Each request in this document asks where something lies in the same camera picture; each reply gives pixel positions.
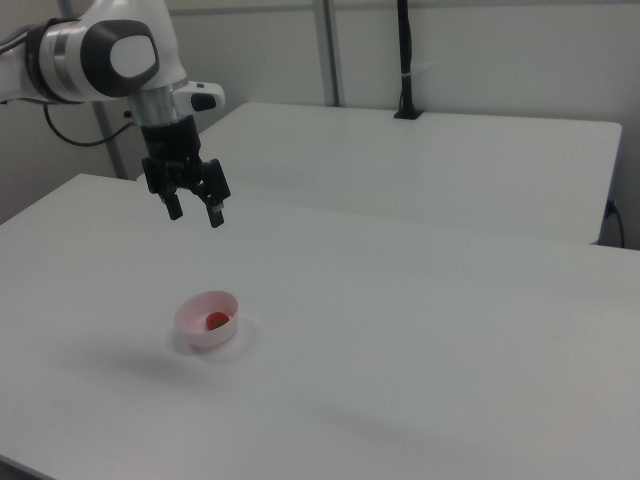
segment red ball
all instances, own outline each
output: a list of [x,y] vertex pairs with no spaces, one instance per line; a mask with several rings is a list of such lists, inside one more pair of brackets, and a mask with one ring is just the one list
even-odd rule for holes
[[207,317],[207,330],[215,330],[229,321],[229,315],[224,312],[214,312]]

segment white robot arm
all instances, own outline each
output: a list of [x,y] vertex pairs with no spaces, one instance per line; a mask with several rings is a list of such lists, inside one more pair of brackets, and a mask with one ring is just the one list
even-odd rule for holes
[[200,197],[215,228],[230,192],[217,160],[202,162],[193,114],[222,108],[219,85],[187,80],[161,0],[96,0],[79,19],[24,27],[0,43],[0,103],[75,104],[126,97],[141,127],[151,193],[172,220],[177,188]]

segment black cable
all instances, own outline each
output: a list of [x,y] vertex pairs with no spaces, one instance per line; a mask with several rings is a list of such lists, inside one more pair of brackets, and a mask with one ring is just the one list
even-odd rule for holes
[[616,207],[615,203],[611,207],[611,213],[614,213],[616,215],[616,218],[618,219],[618,226],[620,227],[620,247],[626,248],[624,245],[624,228],[622,226],[622,217],[620,216],[620,211],[618,210],[618,207]]
[[24,43],[26,39],[27,39],[27,33],[25,32],[22,35],[14,38],[13,40],[10,40],[8,43],[4,43],[0,45],[0,55],[8,52],[13,48],[16,48],[18,45]]
[[103,143],[107,143],[108,141],[113,140],[114,138],[116,138],[118,135],[120,135],[122,132],[124,132],[127,128],[132,127],[133,125],[135,125],[135,123],[129,122],[126,125],[124,125],[122,128],[120,128],[119,130],[117,130],[116,132],[114,132],[111,135],[109,135],[107,138],[103,138],[102,140],[98,140],[97,142],[76,142],[75,140],[71,140],[70,138],[65,137],[55,127],[55,125],[51,121],[51,117],[49,116],[49,105],[45,105],[44,106],[44,118],[46,118],[47,124],[49,124],[49,128],[51,128],[51,130],[53,130],[53,133],[55,133],[58,138],[64,140],[67,143],[70,143],[71,145],[75,145],[76,147],[96,147],[98,145],[102,145]]

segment small bowl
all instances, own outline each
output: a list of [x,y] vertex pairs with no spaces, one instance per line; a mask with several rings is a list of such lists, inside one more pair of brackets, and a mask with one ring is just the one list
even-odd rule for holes
[[[214,313],[224,313],[229,321],[209,330],[207,317]],[[238,300],[228,292],[204,292],[190,298],[176,311],[176,327],[196,348],[218,346],[238,330]]]

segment white table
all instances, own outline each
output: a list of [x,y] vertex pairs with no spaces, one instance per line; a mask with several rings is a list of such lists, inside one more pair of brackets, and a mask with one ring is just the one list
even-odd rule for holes
[[598,240],[613,123],[249,103],[202,137],[232,193],[575,243]]
[[[60,480],[640,477],[633,251],[80,176],[0,226],[0,455]],[[240,329],[172,329],[226,289]]]

